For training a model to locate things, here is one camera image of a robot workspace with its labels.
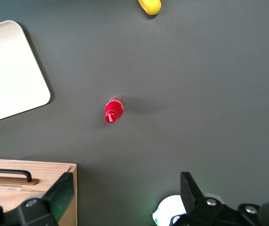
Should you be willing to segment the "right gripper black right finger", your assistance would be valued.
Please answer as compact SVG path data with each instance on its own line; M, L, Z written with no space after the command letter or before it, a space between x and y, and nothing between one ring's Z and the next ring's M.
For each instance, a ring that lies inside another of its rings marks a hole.
M269 202L240 204L234 210L216 198L205 197L189 172L180 174L180 196L186 214L176 226L269 226Z

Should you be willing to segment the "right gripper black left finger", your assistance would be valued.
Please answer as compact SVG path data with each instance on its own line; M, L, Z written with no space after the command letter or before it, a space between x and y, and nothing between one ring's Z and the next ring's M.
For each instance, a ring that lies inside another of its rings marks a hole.
M73 174L65 172L41 198L30 198L6 213L0 206L0 226L58 226L73 198Z

